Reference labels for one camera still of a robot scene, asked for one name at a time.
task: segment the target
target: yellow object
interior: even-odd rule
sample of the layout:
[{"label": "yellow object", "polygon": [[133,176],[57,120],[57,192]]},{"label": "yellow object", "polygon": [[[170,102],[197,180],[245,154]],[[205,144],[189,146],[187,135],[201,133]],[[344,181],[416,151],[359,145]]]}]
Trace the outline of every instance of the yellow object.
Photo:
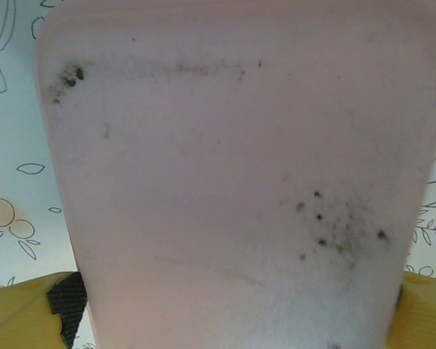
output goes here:
[{"label": "yellow object", "polygon": [[[84,285],[76,274],[80,276],[56,273],[0,288],[0,349],[70,348],[63,334],[71,332],[72,346],[86,305]],[[70,323],[62,321],[68,317]]]},{"label": "yellow object", "polygon": [[[0,349],[71,348],[85,306],[79,273],[56,273],[1,288]],[[65,321],[66,329],[62,318],[72,319]],[[385,349],[436,349],[436,278],[405,272]]]},{"label": "yellow object", "polygon": [[386,349],[436,349],[436,278],[405,272]]}]

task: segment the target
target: plastic container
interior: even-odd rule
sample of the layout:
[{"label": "plastic container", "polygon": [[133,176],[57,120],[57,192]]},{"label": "plastic container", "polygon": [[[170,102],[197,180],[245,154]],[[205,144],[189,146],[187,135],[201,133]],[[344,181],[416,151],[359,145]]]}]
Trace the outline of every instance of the plastic container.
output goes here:
[{"label": "plastic container", "polygon": [[436,147],[436,3],[65,1],[37,55],[97,347],[386,342]]}]

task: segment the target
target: smudge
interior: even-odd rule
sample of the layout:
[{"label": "smudge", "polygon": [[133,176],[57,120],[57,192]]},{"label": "smudge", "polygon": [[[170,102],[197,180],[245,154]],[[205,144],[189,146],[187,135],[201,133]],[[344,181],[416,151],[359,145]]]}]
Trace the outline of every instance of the smudge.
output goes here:
[{"label": "smudge", "polygon": [[305,203],[304,202],[299,202],[296,206],[296,211],[297,212],[302,212],[305,209]]}]

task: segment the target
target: dark speck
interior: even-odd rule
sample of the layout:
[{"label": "dark speck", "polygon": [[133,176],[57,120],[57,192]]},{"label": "dark speck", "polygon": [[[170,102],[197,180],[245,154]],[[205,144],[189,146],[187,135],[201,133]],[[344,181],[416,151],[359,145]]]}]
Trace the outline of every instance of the dark speck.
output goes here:
[{"label": "dark speck", "polygon": [[76,67],[76,78],[84,80],[84,71],[80,67]]},{"label": "dark speck", "polygon": [[305,208],[305,203],[299,202],[296,206],[296,211],[302,212],[304,210],[304,208]]},{"label": "dark speck", "polygon": [[382,229],[380,229],[378,233],[376,233],[376,237],[378,238],[378,240],[389,240],[389,237]]},{"label": "dark speck", "polygon": [[63,78],[63,83],[68,87],[74,87],[76,85],[76,80]]}]

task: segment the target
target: floral wallpaper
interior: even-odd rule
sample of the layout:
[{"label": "floral wallpaper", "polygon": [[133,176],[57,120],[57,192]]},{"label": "floral wallpaper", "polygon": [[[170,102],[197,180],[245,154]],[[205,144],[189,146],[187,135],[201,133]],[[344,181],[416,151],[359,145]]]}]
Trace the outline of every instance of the floral wallpaper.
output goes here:
[{"label": "floral wallpaper", "polygon": [[[0,0],[0,287],[75,270],[33,82],[33,50],[62,0]],[[436,277],[436,158],[405,270]],[[85,314],[75,349],[94,349]]]}]

